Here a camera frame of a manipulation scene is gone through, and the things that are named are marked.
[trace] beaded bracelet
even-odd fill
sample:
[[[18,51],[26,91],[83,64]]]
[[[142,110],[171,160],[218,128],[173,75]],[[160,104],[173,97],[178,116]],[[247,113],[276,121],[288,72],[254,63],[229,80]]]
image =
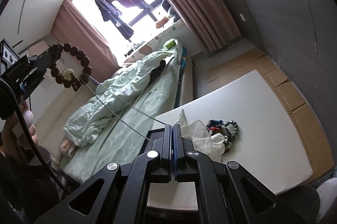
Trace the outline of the beaded bracelet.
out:
[[[79,50],[77,46],[72,46],[71,43],[66,43],[64,45],[58,44],[59,52],[57,56],[57,60],[61,58],[61,54],[63,51],[69,52],[71,56],[77,58],[81,62],[81,66],[83,66],[82,73],[79,75],[81,80],[86,84],[89,82],[89,77],[92,74],[92,67],[89,66],[90,59],[86,56],[83,50]],[[77,91],[81,86],[82,82],[71,73],[71,80],[67,80],[64,78],[64,75],[61,73],[60,68],[57,67],[56,61],[49,67],[51,70],[52,77],[55,78],[55,81],[58,84],[63,84],[65,88],[70,88],[72,86],[74,91]]]

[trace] hand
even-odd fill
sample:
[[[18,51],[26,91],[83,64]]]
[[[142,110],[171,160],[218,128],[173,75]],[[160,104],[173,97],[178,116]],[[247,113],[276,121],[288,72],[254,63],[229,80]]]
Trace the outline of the hand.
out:
[[[28,110],[27,102],[23,101],[22,103],[20,103],[20,108],[22,113],[26,112]],[[16,125],[18,121],[19,119],[15,112],[6,119],[5,125],[1,132],[2,139],[8,139],[11,135],[13,135],[12,128],[14,127],[14,125]],[[37,135],[35,135],[35,126],[33,124],[29,127],[29,133],[35,145],[38,145],[38,138]],[[25,134],[22,134],[20,138],[16,140],[16,145],[18,145],[19,147],[23,147],[25,150],[31,149]]]

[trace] crumpled quilt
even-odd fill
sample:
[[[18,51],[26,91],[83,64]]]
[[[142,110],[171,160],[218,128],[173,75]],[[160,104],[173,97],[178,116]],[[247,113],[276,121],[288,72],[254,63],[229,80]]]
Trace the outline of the crumpled quilt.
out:
[[[151,71],[159,66],[162,59],[171,55],[172,53],[162,49],[145,56],[143,60],[132,64],[121,75],[106,80],[103,85],[109,91],[98,86],[96,95],[113,112],[119,113],[127,107],[127,104],[114,95],[133,103],[148,85]],[[69,118],[64,126],[65,135],[76,146],[84,147],[97,140],[113,116],[110,110],[93,97]]]
[[[173,55],[165,59],[166,66],[161,75],[148,85],[134,102],[135,107],[151,117],[156,117],[174,108],[182,45],[178,43],[168,52]],[[130,106],[124,108],[120,116],[142,134],[147,134],[149,130],[152,130],[154,120]],[[117,162],[120,165],[132,162],[138,156],[143,143],[142,136],[115,116],[99,134],[95,143],[78,147],[72,159],[62,157],[60,169],[79,183],[84,183],[109,162]]]

